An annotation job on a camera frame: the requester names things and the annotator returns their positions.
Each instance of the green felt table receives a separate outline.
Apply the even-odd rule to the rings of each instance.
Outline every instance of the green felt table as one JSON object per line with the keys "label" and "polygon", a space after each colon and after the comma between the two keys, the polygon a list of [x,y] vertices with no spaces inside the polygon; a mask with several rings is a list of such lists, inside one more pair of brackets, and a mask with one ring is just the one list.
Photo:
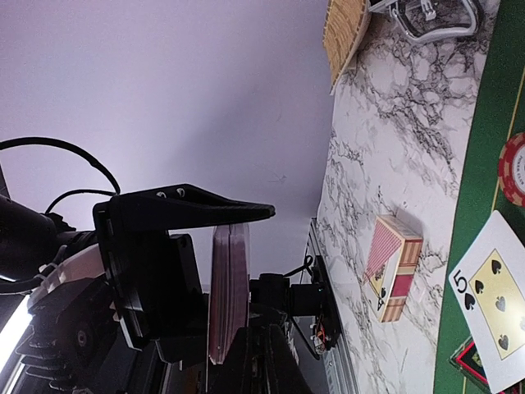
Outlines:
{"label": "green felt table", "polygon": [[[483,72],[456,208],[448,273],[460,261],[493,209],[525,243],[525,208],[511,204],[498,187],[498,159],[507,139],[525,132],[525,1],[502,0]],[[479,393],[449,358],[469,335],[467,323],[445,281],[434,393]]]}

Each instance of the screw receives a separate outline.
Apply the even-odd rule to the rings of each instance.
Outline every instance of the screw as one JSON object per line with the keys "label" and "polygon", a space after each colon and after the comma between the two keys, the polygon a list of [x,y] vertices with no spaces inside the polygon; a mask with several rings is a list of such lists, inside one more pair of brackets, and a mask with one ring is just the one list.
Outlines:
{"label": "screw", "polygon": [[76,340],[79,342],[80,347],[84,347],[88,343],[88,336],[85,334],[84,331],[79,330],[76,333]]}

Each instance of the yellow line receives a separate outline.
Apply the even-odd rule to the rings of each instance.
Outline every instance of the yellow line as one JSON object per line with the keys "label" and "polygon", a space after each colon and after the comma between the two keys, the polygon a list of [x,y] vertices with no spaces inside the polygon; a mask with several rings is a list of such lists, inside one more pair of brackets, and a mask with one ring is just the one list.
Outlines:
{"label": "yellow line", "polygon": [[[512,112],[512,117],[510,118],[509,133],[507,133],[507,141],[509,140],[510,136],[512,135],[512,130],[514,130],[514,123],[516,122],[516,115],[518,114],[519,101],[520,101],[520,99],[522,97],[523,85],[524,84],[525,84],[525,66],[523,67],[522,80],[519,83],[518,96],[516,97],[516,103],[514,103],[514,110]],[[495,203],[496,203],[496,200],[498,199],[498,190],[499,189],[500,189],[500,180],[498,180],[495,183],[495,192],[494,192],[494,199],[492,200],[491,212],[495,208]]]}

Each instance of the red card box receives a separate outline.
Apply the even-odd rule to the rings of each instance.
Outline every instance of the red card box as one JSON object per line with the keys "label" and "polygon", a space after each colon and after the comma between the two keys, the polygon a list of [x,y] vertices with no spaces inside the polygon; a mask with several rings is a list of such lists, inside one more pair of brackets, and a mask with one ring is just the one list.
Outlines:
{"label": "red card box", "polygon": [[363,292],[380,322],[394,322],[401,317],[422,242],[395,216],[377,216],[363,275]]}

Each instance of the black cable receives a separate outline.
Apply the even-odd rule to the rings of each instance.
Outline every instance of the black cable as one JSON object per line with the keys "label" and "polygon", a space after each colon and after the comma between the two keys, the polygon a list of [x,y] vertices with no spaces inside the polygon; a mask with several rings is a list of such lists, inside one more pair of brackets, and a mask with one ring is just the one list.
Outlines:
{"label": "black cable", "polygon": [[52,263],[48,264],[48,266],[38,276],[34,276],[31,279],[25,281],[0,283],[0,296],[12,296],[15,294],[21,294],[24,296],[29,294],[33,289],[40,286],[40,283],[43,281],[43,277],[49,275],[55,269],[55,266],[62,262],[66,253],[66,249],[67,246],[65,245],[62,245],[60,248],[58,248],[57,255],[53,259]]}
{"label": "black cable", "polygon": [[115,189],[115,193],[117,195],[121,193],[121,187],[118,185],[118,182],[116,181],[115,177],[109,172],[107,168],[105,168],[90,153],[86,152],[85,150],[83,150],[82,148],[74,144],[70,144],[69,142],[62,141],[62,140],[56,140],[54,138],[48,138],[48,137],[21,137],[21,138],[15,138],[13,140],[5,140],[5,141],[0,142],[0,150],[15,148],[17,146],[25,146],[25,145],[52,146],[54,148],[68,150],[72,153],[79,155],[83,159],[85,159],[92,167],[95,167],[97,170],[99,170],[107,178],[107,180],[112,184],[113,188]]}
{"label": "black cable", "polygon": [[292,323],[294,324],[294,327],[297,331],[299,331],[299,335],[301,336],[301,338],[303,338],[303,342],[304,344],[306,345],[306,347],[308,348],[308,351],[310,352],[310,354],[312,355],[312,357],[319,361],[321,359],[321,356],[318,355],[314,349],[312,349],[312,347],[310,346],[310,342],[308,342],[308,339],[306,339],[306,336],[303,334],[303,330],[301,330],[301,327],[299,327],[299,325],[297,324],[297,322],[295,321],[294,317],[290,317],[290,320],[292,321]]}
{"label": "black cable", "polygon": [[83,194],[92,194],[92,195],[108,195],[112,197],[113,195],[116,195],[113,191],[105,191],[105,190],[96,190],[96,189],[76,189],[76,190],[70,190],[66,193],[63,193],[62,195],[59,195],[56,197],[56,199],[48,206],[46,209],[45,214],[51,213],[51,210],[55,208],[55,205],[60,203],[63,199],[66,197],[69,197],[70,195],[83,195]]}
{"label": "black cable", "polygon": [[293,277],[296,273],[301,273],[304,270],[308,271],[310,276],[313,275],[312,270],[310,269],[310,266],[313,264],[313,257],[308,255],[304,257],[304,264],[300,267],[297,267],[296,269],[292,269],[289,273],[285,273],[284,277]]}

